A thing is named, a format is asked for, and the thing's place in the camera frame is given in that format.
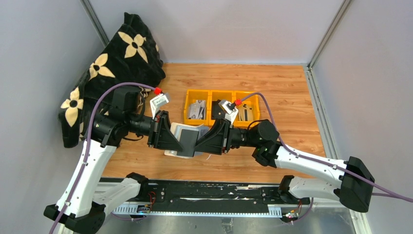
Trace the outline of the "beige leather card holder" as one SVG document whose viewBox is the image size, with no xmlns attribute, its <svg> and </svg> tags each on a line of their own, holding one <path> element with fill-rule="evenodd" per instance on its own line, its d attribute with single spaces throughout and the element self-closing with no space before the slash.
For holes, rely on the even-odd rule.
<svg viewBox="0 0 413 234">
<path fill-rule="evenodd" d="M 203 154 L 202 152 L 197 152 L 194 149 L 197 140 L 209 131 L 208 126 L 205 126 L 203 124 L 198 126 L 191 126 L 173 122 L 171 124 L 170 130 L 179 141 L 179 143 L 182 144 L 183 150 L 165 150 L 164 155 L 181 158 L 192 158 L 194 156 L 200 156 Z"/>
</svg>

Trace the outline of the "black card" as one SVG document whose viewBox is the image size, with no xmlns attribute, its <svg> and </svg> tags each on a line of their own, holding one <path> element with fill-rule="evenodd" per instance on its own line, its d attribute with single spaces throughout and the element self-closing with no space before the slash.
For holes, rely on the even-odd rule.
<svg viewBox="0 0 413 234">
<path fill-rule="evenodd" d="M 178 156 L 193 157 L 195 145 L 198 140 L 198 131 L 183 129 L 179 142 L 182 144 L 182 151 L 177 152 Z"/>
</svg>

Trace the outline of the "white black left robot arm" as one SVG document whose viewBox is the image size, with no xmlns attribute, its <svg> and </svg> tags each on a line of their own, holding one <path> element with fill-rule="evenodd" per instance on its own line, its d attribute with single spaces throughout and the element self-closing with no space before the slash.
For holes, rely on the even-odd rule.
<svg viewBox="0 0 413 234">
<path fill-rule="evenodd" d="M 97 115 L 98 107 L 93 108 L 72 178 L 57 203 L 44 210 L 44 216 L 53 221 L 53 228 L 62 224 L 78 234 L 94 234 L 114 209 L 144 193 L 147 178 L 131 173 L 107 192 L 94 194 L 109 159 L 128 133 L 148 136 L 149 146 L 156 149 L 182 149 L 170 131 L 168 113 L 160 110 L 169 103 L 169 94 L 154 88 L 155 97 L 150 100 L 151 117 L 132 115 L 136 108 L 132 96 L 138 93 L 139 87 L 139 83 L 124 82 L 109 88 L 106 94 L 112 94 L 113 99 L 108 116 Z"/>
</svg>

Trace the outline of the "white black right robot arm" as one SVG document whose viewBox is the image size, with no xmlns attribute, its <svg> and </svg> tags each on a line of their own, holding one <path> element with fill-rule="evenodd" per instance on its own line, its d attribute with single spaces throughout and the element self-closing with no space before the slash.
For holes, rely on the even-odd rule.
<svg viewBox="0 0 413 234">
<path fill-rule="evenodd" d="M 217 120 L 194 144 L 197 152 L 221 155 L 230 149 L 253 147 L 253 158 L 262 166 L 295 170 L 311 178 L 283 177 L 278 196 L 285 202 L 302 198 L 322 198 L 340 202 L 346 208 L 366 213 L 369 210 L 375 179 L 361 159 L 329 159 L 283 145 L 279 132 L 267 119 L 257 120 L 247 129 Z"/>
</svg>

